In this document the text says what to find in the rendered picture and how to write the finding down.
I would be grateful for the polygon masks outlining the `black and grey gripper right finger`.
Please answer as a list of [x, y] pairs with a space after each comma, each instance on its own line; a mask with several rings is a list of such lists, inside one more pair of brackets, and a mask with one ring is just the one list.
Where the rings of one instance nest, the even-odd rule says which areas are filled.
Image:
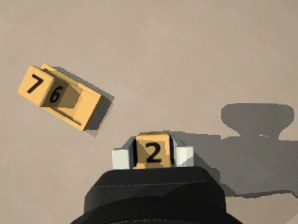
[[170, 160], [175, 167], [194, 166], [194, 147], [184, 145], [175, 135], [170, 134]]

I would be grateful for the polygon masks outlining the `orange number cube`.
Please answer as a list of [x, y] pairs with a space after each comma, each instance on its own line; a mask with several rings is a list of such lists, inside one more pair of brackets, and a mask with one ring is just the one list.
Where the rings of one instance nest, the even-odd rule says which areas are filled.
[[140, 132], [136, 137], [138, 169], [171, 167], [169, 138], [166, 131]]
[[49, 71], [31, 65], [18, 94], [39, 107], [58, 107], [69, 83]]

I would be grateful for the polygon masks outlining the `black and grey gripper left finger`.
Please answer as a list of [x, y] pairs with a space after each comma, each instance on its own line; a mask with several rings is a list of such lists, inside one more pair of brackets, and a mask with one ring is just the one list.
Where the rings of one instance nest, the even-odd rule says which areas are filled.
[[113, 170], [133, 169], [137, 166], [136, 136], [131, 136], [121, 148], [112, 150]]

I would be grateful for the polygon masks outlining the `orange open tray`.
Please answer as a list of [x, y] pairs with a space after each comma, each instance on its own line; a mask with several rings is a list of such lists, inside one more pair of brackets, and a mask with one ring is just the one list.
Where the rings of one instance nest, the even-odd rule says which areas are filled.
[[45, 63], [41, 69], [69, 83], [58, 107], [43, 108], [81, 131], [88, 130], [106, 96]]

